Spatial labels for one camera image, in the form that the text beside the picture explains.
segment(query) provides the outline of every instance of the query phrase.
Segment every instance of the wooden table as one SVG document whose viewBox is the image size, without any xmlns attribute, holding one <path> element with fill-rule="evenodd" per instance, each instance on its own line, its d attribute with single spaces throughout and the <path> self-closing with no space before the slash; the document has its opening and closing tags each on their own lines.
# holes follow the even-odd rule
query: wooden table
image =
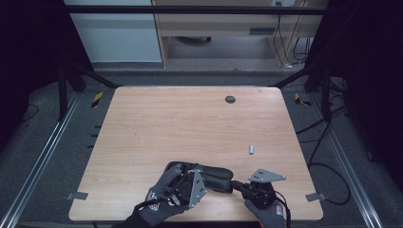
<svg viewBox="0 0 403 228">
<path fill-rule="evenodd" d="M 233 104 L 225 101 L 231 95 Z M 255 153 L 249 154 L 249 145 Z M 247 179 L 258 168 L 286 176 L 273 182 L 292 219 L 321 219 L 311 176 L 281 92 L 274 87 L 120 87 L 80 183 L 72 220 L 124 220 L 172 161 L 197 162 Z M 169 220 L 256 220 L 240 192 L 209 191 Z"/>
</svg>

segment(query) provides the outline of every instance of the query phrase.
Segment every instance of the black cable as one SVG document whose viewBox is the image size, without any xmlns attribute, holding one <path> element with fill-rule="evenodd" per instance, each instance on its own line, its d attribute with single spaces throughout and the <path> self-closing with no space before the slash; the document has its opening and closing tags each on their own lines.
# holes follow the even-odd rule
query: black cable
<svg viewBox="0 0 403 228">
<path fill-rule="evenodd" d="M 311 158 L 309 159 L 308 164 L 307 164 L 307 165 L 308 165 L 308 169 L 309 169 L 309 167 L 311 166 L 312 160 L 314 159 L 314 156 L 315 156 L 315 154 L 317 153 L 317 149 L 319 148 L 320 143 L 321 143 L 322 140 L 325 138 L 325 134 L 326 134 L 326 132 L 330 129 L 329 127 L 330 127 L 331 125 L 332 125 L 331 123 L 327 123 L 327 124 L 326 124 L 325 130 L 323 131 L 322 135 L 320 136 L 319 140 L 317 141 L 317 145 L 315 146 L 314 152 L 312 153 Z"/>
<path fill-rule="evenodd" d="M 309 51 L 311 51 L 311 37 L 308 37 L 308 50 L 305 50 L 305 52 L 306 52 L 306 56 L 305 56 L 305 58 L 307 58 L 308 59 L 308 54 L 309 54 Z"/>
<path fill-rule="evenodd" d="M 341 86 L 341 85 L 339 85 L 339 84 L 333 82 L 332 80 L 330 80 L 330 84 L 331 84 L 332 86 L 335 86 L 335 87 L 341 89 L 341 90 L 345 90 L 345 88 L 344 88 L 343 86 Z"/>
<path fill-rule="evenodd" d="M 343 109 L 343 108 L 345 108 L 345 107 L 346 107 L 346 105 L 342 105 L 342 106 L 338 107 L 337 109 L 335 109 L 334 111 L 332 111 L 332 116 L 334 117 L 335 114 L 336 114 L 339 110 L 341 110 L 341 109 Z M 305 132 L 305 131 L 307 131 L 307 130 L 309 130 L 309 129 L 312 129 L 312 128 L 316 127 L 317 125 L 319 125 L 320 123 L 322 123 L 323 121 L 326 121 L 326 119 L 325 119 L 325 118 L 320 119 L 320 120 L 318 120 L 317 122 L 312 123 L 311 125 L 309 125 L 309 126 L 303 128 L 303 129 L 297 131 L 296 134 L 298 135 L 298 134 L 303 133 L 303 132 Z"/>
<path fill-rule="evenodd" d="M 344 108 L 344 107 L 345 107 L 345 105 L 339 107 L 337 110 L 340 110 L 341 108 Z M 319 140 L 317 141 L 317 145 L 315 146 L 314 152 L 312 153 L 312 155 L 311 155 L 311 157 L 310 157 L 310 159 L 309 159 L 309 161 L 308 161 L 307 166 L 308 166 L 308 169 L 310 169 L 313 165 L 318 165 L 318 166 L 326 167 L 326 168 L 330 169 L 331 171 L 333 171 L 336 175 L 338 175 L 338 176 L 341 178 L 341 180 L 344 182 L 344 184 L 345 184 L 346 187 L 347 187 L 347 191 L 348 191 L 347 198 L 346 198 L 345 200 L 343 200 L 343 201 L 334 201 L 334 200 L 327 199 L 327 198 L 326 198 L 326 200 L 327 200 L 328 202 L 334 204 L 334 205 L 345 205 L 345 204 L 347 204 L 347 203 L 350 201 L 351 194 L 352 194 L 352 193 L 351 193 L 350 186 L 349 186 L 349 184 L 347 183 L 347 181 L 341 176 L 340 173 L 338 173 L 338 172 L 337 172 L 334 168 L 332 168 L 331 166 L 329 166 L 329 165 L 327 165 L 327 164 L 324 164 L 324 163 L 320 163 L 320 162 L 312 162 L 312 160 L 314 159 L 315 154 L 317 153 L 317 149 L 319 148 L 320 143 L 322 142 L 322 140 L 324 139 L 324 137 L 328 134 L 328 132 L 330 132 L 330 127 L 331 127 L 331 126 L 332 126 L 331 123 L 327 123 L 327 124 L 326 124 L 325 130 L 323 131 L 322 135 L 320 136 Z"/>
<path fill-rule="evenodd" d="M 305 43 L 305 59 L 307 59 L 308 58 L 308 54 L 307 54 L 307 51 L 308 51 L 308 49 L 309 49 L 309 38 L 306 38 L 306 43 Z"/>
<path fill-rule="evenodd" d="M 162 200 L 163 200 L 163 199 L 151 199 L 151 200 L 147 200 L 147 201 L 141 202 L 141 203 L 137 204 L 137 205 L 134 207 L 133 212 L 134 212 L 134 211 L 138 211 L 138 210 L 140 210 L 141 208 L 143 208 L 143 207 L 145 207 L 145 206 L 152 205 L 152 204 L 157 204 L 157 203 L 161 202 Z"/>
<path fill-rule="evenodd" d="M 341 98 L 343 99 L 343 95 L 335 95 L 332 99 L 329 100 L 330 104 L 332 104 L 333 100 L 336 98 Z"/>
<path fill-rule="evenodd" d="M 313 165 L 323 166 L 323 167 L 326 167 L 326 168 L 330 169 L 330 170 L 333 171 L 336 175 L 338 175 L 338 176 L 341 178 L 341 180 L 344 182 L 344 184 L 346 185 L 348 194 L 347 194 L 347 198 L 346 198 L 345 200 L 343 200 L 343 201 L 334 201 L 334 200 L 331 200 L 331 199 L 326 198 L 326 201 L 328 201 L 328 202 L 330 202 L 330 203 L 332 203 L 332 204 L 334 204 L 334 205 L 338 205 L 338 206 L 342 206 L 342 205 L 347 204 L 347 203 L 350 201 L 350 198 L 351 198 L 351 196 L 352 196 L 352 191 L 351 191 L 350 186 L 349 186 L 349 184 L 347 183 L 346 179 L 343 178 L 343 176 L 341 176 L 341 174 L 338 173 L 334 168 L 332 168 L 331 166 L 329 166 L 329 165 L 327 165 L 327 164 L 319 163 L 319 162 L 312 162 L 312 163 L 311 163 L 311 166 L 313 166 Z"/>
<path fill-rule="evenodd" d="M 282 199 L 280 199 L 278 196 L 276 196 L 276 199 L 279 201 L 279 202 L 281 202 L 282 203 L 282 205 L 284 205 L 284 207 L 285 207 L 285 214 L 286 214 L 286 216 L 287 216 L 287 219 L 286 219 L 286 227 L 287 228 L 291 228 L 291 211 L 290 211 L 290 208 L 288 208 L 288 205 L 287 205 L 287 201 L 285 200 L 285 197 L 280 193 L 280 192 L 278 192 L 278 191 L 275 191 L 277 194 L 279 194 L 279 195 L 281 195 L 281 197 L 282 197 Z"/>
<path fill-rule="evenodd" d="M 306 46 L 307 46 L 307 44 L 308 44 L 309 38 L 306 39 L 305 51 L 304 51 L 304 52 L 296 52 L 297 45 L 298 45 L 298 43 L 299 43 L 299 39 L 300 39 L 300 38 L 298 37 L 296 43 L 294 44 L 293 55 L 294 55 L 294 58 L 295 58 L 295 59 L 298 59 L 298 60 L 300 60 L 302 63 L 304 63 L 304 62 L 307 60 L 308 52 L 307 52 L 307 47 L 306 47 Z M 305 57 L 304 57 L 304 58 L 298 58 L 297 55 L 305 55 Z"/>
<path fill-rule="evenodd" d="M 287 52 L 285 51 L 284 41 L 282 40 L 282 36 L 281 36 L 281 30 L 280 30 L 280 28 L 279 28 L 280 20 L 281 20 L 281 14 L 278 15 L 278 25 L 277 25 L 277 27 L 276 27 L 276 32 L 275 32 L 274 39 L 273 39 L 273 45 L 274 45 L 274 47 L 275 47 L 276 54 L 278 55 L 279 62 L 281 63 L 282 66 L 284 66 L 284 63 L 281 61 L 281 58 L 279 57 L 278 49 L 277 49 L 277 47 L 276 47 L 276 36 L 277 36 L 277 33 L 278 33 L 279 38 L 280 38 L 280 40 L 281 40 L 282 49 L 283 49 L 283 51 L 284 51 L 284 57 L 285 57 L 285 59 L 286 59 L 291 65 L 297 64 L 297 63 L 295 63 L 295 62 L 290 61 L 290 60 L 288 59 L 288 57 L 287 57 Z M 293 34 L 294 34 L 294 32 L 296 31 L 296 29 L 297 29 L 297 24 L 294 26 Z"/>
<path fill-rule="evenodd" d="M 313 143 L 313 142 L 317 142 L 319 140 L 310 140 L 310 141 L 299 141 L 299 143 Z"/>
<path fill-rule="evenodd" d="M 175 185 L 175 187 L 171 188 L 170 190 L 166 189 L 166 188 L 160 189 L 160 193 L 161 193 L 161 195 L 163 195 L 163 199 L 167 200 L 167 199 L 171 198 L 172 195 L 174 194 L 175 190 L 179 187 L 179 185 L 183 182 L 184 179 L 185 179 L 185 176 L 182 176 L 182 178 L 178 181 L 177 185 Z"/>
<path fill-rule="evenodd" d="M 28 117 L 28 118 L 22 120 L 21 123 L 32 119 L 34 116 L 36 116 L 36 114 L 37 114 L 38 111 L 39 111 L 39 107 L 38 107 L 37 105 L 35 105 L 35 104 L 29 104 L 29 106 L 34 106 L 34 107 L 36 108 L 35 113 L 33 113 L 32 116 L 30 116 L 30 117 Z"/>
</svg>

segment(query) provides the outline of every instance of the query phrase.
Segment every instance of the gloved hand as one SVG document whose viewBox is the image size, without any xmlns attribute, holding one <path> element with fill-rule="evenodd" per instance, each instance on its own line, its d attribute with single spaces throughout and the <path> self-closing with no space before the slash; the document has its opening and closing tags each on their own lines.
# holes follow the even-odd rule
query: gloved hand
<svg viewBox="0 0 403 228">
<path fill-rule="evenodd" d="M 162 198 L 163 193 L 168 192 L 167 186 L 181 174 L 181 166 L 182 165 L 179 163 L 166 170 L 157 183 L 148 190 L 145 200 L 158 200 Z M 170 205 L 168 201 L 163 200 L 157 204 L 144 207 L 139 213 L 150 226 L 156 226 L 169 217 L 181 214 L 188 209 L 188 205 L 175 206 Z"/>
<path fill-rule="evenodd" d="M 284 206 L 277 199 L 265 209 L 258 209 L 249 199 L 245 201 L 245 206 L 258 218 L 264 228 L 284 227 Z"/>
</svg>

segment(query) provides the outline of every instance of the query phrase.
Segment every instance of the floor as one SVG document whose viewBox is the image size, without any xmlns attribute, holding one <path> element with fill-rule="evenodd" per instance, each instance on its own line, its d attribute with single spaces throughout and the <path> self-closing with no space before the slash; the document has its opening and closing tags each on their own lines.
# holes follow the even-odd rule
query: floor
<svg viewBox="0 0 403 228">
<path fill-rule="evenodd" d="M 165 68 L 142 67 L 136 71 L 99 70 L 107 79 L 125 86 L 269 86 L 290 76 L 303 67 L 303 61 L 290 57 L 292 67 L 278 67 L 265 38 L 213 37 L 175 38 L 171 43 Z M 300 41 L 296 53 L 303 52 Z M 301 78 L 283 88 L 295 130 L 321 119 L 318 111 L 319 93 L 305 93 Z M 0 157 L 0 215 L 2 222 L 18 219 L 17 227 L 91 227 L 90 222 L 74 222 L 68 218 L 71 201 L 66 194 L 74 192 L 80 183 L 91 146 L 113 97 L 113 89 L 86 78 L 84 93 L 70 91 L 72 112 L 66 125 L 57 123 L 57 85 L 49 85 L 31 94 L 25 121 Z M 95 94 L 104 92 L 96 109 L 90 108 Z M 298 93 L 303 102 L 296 103 Z M 332 94 L 333 109 L 343 106 L 339 94 Z M 348 183 L 352 197 L 345 205 L 334 205 L 348 197 L 342 179 L 328 168 L 317 165 L 311 175 L 319 193 L 328 200 L 321 202 L 324 218 L 319 221 L 294 221 L 292 227 L 403 227 L 403 196 L 393 185 L 382 164 L 368 161 L 355 126 L 342 108 L 333 117 L 332 128 L 317 148 L 315 162 L 333 167 Z M 302 152 L 308 161 L 324 132 L 324 124 L 298 134 Z M 58 128 L 59 135 L 53 130 Z M 47 144 L 49 138 L 57 144 Z M 110 226 L 99 223 L 99 226 Z M 190 227 L 195 224 L 163 224 Z M 202 223 L 201 227 L 212 227 Z M 234 227 L 235 224 L 214 224 Z"/>
</svg>

